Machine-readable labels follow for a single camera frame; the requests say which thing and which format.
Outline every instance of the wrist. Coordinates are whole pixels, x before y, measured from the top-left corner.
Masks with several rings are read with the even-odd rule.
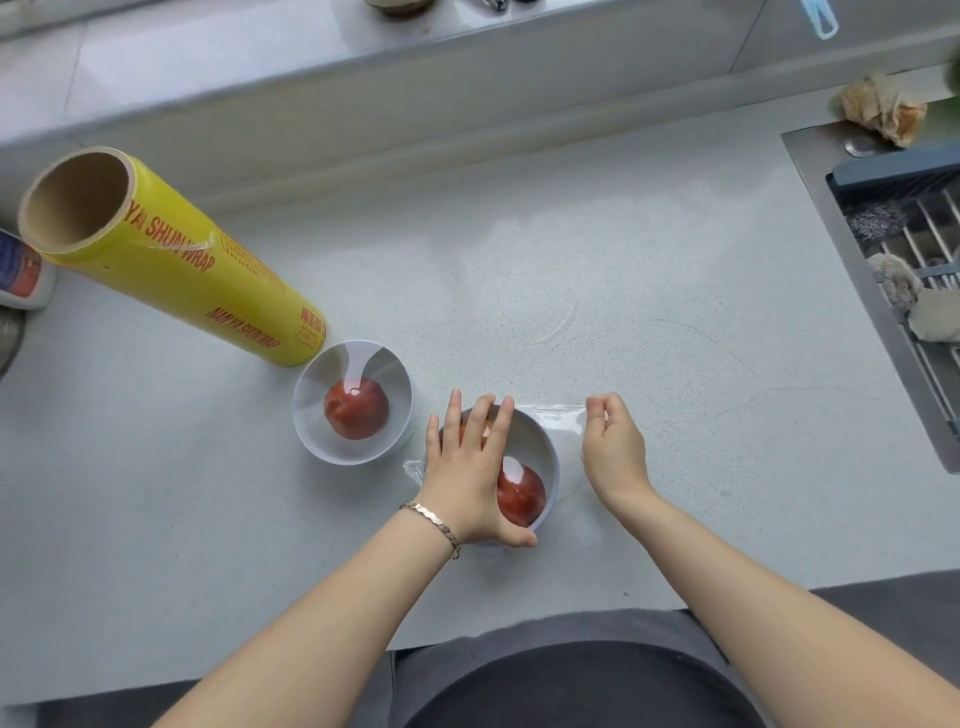
[[[659,508],[666,501],[654,490],[649,480],[638,480],[629,486],[618,488],[605,498],[604,505],[619,521],[632,515],[643,514]]]
[[[418,500],[412,500],[411,503],[420,503]],[[427,511],[433,513],[429,506],[420,503]],[[440,563],[446,561],[456,552],[453,541],[446,535],[444,529],[433,522],[426,514],[410,507],[401,508],[399,513],[394,516],[394,520],[400,520],[402,528],[407,533],[408,543],[417,545],[417,551],[429,560],[439,558]]]

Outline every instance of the red tomato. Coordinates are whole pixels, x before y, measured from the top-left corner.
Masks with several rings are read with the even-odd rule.
[[[543,513],[546,489],[539,475],[515,457],[505,457],[496,479],[496,503],[507,521],[526,527]]]
[[[383,387],[365,376],[349,390],[338,381],[324,397],[324,414],[333,431],[348,440],[372,437],[390,419],[390,401]]]

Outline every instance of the bottle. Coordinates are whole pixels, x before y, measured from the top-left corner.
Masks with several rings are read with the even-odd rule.
[[[20,238],[0,229],[0,303],[43,308],[50,302],[57,269]]]

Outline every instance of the plastic wrap roll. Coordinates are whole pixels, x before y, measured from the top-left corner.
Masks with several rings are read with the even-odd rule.
[[[24,195],[20,234],[72,268],[248,352],[301,364],[324,315],[139,159],[84,149]]]

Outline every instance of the silver bracelet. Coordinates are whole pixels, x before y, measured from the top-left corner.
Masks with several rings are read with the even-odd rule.
[[[437,526],[440,529],[440,532],[444,534],[446,538],[450,541],[450,545],[453,546],[453,556],[451,556],[450,558],[451,559],[460,558],[460,542],[457,541],[457,537],[453,535],[453,531],[450,530],[450,527],[446,523],[441,521],[437,517],[436,513],[434,513],[433,511],[428,511],[419,503],[415,503],[412,500],[408,500],[403,505],[401,505],[399,510],[402,511],[404,508],[409,508],[411,511],[417,511],[417,513],[419,513],[421,516],[423,516],[428,521],[430,521],[435,526]]]

